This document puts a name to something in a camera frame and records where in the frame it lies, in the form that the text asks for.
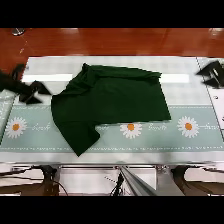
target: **folded garment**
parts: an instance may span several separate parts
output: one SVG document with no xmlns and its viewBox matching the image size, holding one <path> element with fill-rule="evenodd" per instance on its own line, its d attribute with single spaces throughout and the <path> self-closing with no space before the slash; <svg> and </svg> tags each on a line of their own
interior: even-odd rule
<svg viewBox="0 0 224 224">
<path fill-rule="evenodd" d="M 159 78 L 138 68 L 83 64 L 51 101 L 53 120 L 79 156 L 99 138 L 99 124 L 170 120 Z"/>
</svg>

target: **wooden floor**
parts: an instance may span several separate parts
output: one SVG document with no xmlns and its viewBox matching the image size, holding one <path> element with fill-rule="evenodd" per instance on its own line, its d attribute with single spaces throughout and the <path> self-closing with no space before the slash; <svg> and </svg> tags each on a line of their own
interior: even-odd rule
<svg viewBox="0 0 224 224">
<path fill-rule="evenodd" d="M 224 57 L 223 28 L 0 29 L 0 69 L 9 72 L 29 56 L 167 55 Z"/>
</svg>

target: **flower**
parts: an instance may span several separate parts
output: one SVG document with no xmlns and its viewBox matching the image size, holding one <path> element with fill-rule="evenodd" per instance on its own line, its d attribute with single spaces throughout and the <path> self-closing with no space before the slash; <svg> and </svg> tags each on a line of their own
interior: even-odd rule
<svg viewBox="0 0 224 224">
<path fill-rule="evenodd" d="M 182 135 L 185 137 L 194 138 L 199 133 L 199 127 L 194 118 L 191 119 L 190 117 L 186 116 L 182 117 L 179 119 L 177 127 L 179 128 L 179 131 L 182 131 Z"/>
<path fill-rule="evenodd" d="M 139 136 L 141 134 L 140 130 L 142 130 L 141 124 L 122 124 L 120 126 L 120 131 L 123 131 L 123 135 L 126 136 L 126 138 L 135 138 L 136 136 Z"/>
<path fill-rule="evenodd" d="M 23 134 L 23 131 L 25 131 L 26 128 L 27 125 L 25 119 L 15 117 L 7 124 L 5 131 L 8 138 L 17 138 Z"/>
</svg>

